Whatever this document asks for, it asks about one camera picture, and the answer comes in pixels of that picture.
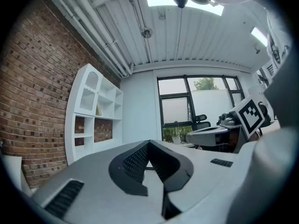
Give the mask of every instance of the brick wall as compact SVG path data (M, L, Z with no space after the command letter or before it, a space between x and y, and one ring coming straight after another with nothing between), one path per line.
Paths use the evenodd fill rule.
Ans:
M84 118L76 117L75 133L84 133ZM112 138L112 122L107 119L94 119L94 142L109 140ZM84 138L76 138L75 146L84 145Z
M50 0L32 0L1 53L2 152L21 156L30 187L67 166L64 120L77 71L87 63L119 87L120 80ZM95 140L112 138L112 123L97 119Z

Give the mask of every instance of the ceiling light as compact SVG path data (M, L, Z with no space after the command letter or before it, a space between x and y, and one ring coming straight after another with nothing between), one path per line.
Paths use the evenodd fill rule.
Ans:
M264 44L265 46L267 46L267 44L268 44L268 39L267 39L267 37L266 37L263 33L261 33L261 31L260 31L259 29L257 29L257 28L253 28L251 34L252 34L253 36L255 36L258 40L260 40L260 42L261 42L262 44Z
M174 2L174 0L147 0L149 7L153 6L177 6L177 4ZM205 10L214 14L217 14L219 16L222 15L224 6L222 5L217 5L217 6L212 6L211 4L207 5L200 5L195 2L192 2L191 0L188 0L186 7L193 7L201 10Z

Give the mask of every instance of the black window frame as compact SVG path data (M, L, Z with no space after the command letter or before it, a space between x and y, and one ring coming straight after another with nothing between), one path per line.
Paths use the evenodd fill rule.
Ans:
M266 83L266 86L267 86L267 88L268 88L268 86L269 86L269 81L268 81L268 79L267 79L267 77L266 77L265 72L263 71L262 68L259 69L259 71L260 71L261 74L262 74L262 75L257 74L257 75L258 75L258 79L259 79L259 80L258 80L259 83L262 84L262 81L265 82L265 83Z
M160 118L161 118L161 136L163 139L163 129L164 128L175 128L175 127L185 127L185 126L191 126L192 130L196 130L196 114L195 114L195 108L192 98L192 93L190 90L190 86L188 83L188 78L222 78L223 83L225 85L225 88L228 90L229 98L232 104L232 107L235 106L234 97L233 94L241 94L241 99L245 99L243 89L241 87L241 83L237 76L225 76L225 75L183 75L183 76L171 76L171 77L158 77L157 83L158 83L158 95L159 95L159 104L160 104ZM226 78L232 78L235 81L235 85L238 88L238 90L231 90ZM187 92L184 93L174 93L174 94L164 94L160 95L160 87L159 87L159 81L160 80L173 80L173 79L183 79L185 82L186 90ZM172 98L187 98L188 105L190 107L190 113L191 113L191 121L185 121L185 122L174 122L174 123L166 123L164 124L164 116L163 116L163 105L162 100L164 99L172 99Z

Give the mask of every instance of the wall-mounted fixture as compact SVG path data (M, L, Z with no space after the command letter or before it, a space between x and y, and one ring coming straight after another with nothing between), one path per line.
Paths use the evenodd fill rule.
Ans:
M141 35L144 38L151 38L151 36L153 35L153 30L151 28L144 28L141 32Z
M255 36L264 46L267 46L268 39L267 37L257 28L253 28L251 34Z
M256 54L260 53L260 51L261 51L260 49L257 49L256 46L253 46L253 47L256 50Z

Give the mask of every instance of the white shelf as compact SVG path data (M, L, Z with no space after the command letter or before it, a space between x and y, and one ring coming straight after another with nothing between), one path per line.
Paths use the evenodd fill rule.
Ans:
M97 142L97 143L94 143L94 152L96 153L96 152L104 151L107 149L118 147L120 145L122 145L122 143L116 139L110 139L110 140Z
M78 159L122 145L123 92L108 81L92 65L79 69L73 82L65 116L65 151L68 165ZM101 115L97 115L99 104ZM75 133L76 117L84 118L84 131ZM111 140L94 143L94 119L112 120ZM84 145L75 146L75 140L84 139Z
M121 106L121 104L115 102L115 107L120 107L120 106Z
M85 138L85 137L92 137L93 135L90 133L76 133L75 138Z
M112 120L121 120L121 119L119 119L119 118L115 118L115 117L105 117L105 116L99 116L99 115L96 115L96 116L94 116L94 118L95 119L112 119Z
M112 102L113 102L112 99L107 98L107 97L104 96L103 94L99 94L99 96L98 96L98 101L99 101L100 103L112 103Z

